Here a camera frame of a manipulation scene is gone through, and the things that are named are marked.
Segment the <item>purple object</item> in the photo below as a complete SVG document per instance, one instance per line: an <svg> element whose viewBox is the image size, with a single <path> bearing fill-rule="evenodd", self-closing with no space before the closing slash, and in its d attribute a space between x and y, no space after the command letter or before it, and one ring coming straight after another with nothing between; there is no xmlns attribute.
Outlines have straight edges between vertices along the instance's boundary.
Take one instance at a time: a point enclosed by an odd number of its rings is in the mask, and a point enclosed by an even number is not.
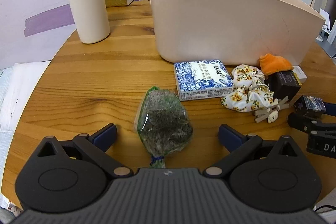
<svg viewBox="0 0 336 224"><path fill-rule="evenodd" d="M74 24L70 5L63 5L29 17L25 21L25 37Z"/></svg>

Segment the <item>gray ridged surface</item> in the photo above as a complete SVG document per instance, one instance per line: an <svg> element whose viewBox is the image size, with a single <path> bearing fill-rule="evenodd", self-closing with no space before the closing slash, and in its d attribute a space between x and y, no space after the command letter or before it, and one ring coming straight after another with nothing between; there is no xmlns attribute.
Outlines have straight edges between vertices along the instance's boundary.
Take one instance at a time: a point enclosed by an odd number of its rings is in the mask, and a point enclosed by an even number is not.
<svg viewBox="0 0 336 224"><path fill-rule="evenodd" d="M291 214L257 211L237 200L218 179L197 169L140 169L113 182L92 205L72 213L26 211L12 223L31 224L319 224L312 210Z"/></svg>

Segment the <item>floral pattern box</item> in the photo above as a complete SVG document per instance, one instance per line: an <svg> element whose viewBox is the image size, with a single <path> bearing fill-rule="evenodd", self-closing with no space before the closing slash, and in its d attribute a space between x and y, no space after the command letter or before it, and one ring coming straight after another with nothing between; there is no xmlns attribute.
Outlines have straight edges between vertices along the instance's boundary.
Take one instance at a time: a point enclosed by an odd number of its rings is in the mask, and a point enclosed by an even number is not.
<svg viewBox="0 0 336 224"><path fill-rule="evenodd" d="M180 101L222 97L233 91L220 60L175 63L175 78Z"/></svg>

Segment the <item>green plastic bag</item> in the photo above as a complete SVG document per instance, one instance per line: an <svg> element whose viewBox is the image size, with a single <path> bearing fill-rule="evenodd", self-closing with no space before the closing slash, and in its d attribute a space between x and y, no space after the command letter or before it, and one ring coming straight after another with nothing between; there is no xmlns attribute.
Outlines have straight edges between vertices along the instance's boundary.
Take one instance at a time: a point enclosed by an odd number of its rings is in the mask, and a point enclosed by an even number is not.
<svg viewBox="0 0 336 224"><path fill-rule="evenodd" d="M193 135L187 111L178 97L155 86L140 103L134 128L152 156L152 168L165 168L164 157L182 150Z"/></svg>

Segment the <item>beige plastic bin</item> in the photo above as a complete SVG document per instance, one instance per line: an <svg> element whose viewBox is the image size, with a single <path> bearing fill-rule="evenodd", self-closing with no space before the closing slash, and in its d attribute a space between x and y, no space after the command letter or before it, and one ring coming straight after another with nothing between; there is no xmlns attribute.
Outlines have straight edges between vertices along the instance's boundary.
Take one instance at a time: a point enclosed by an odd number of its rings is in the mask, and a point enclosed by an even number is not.
<svg viewBox="0 0 336 224"><path fill-rule="evenodd" d="M323 17L301 0L151 0L156 45L170 62L257 65L270 52L299 65Z"/></svg>

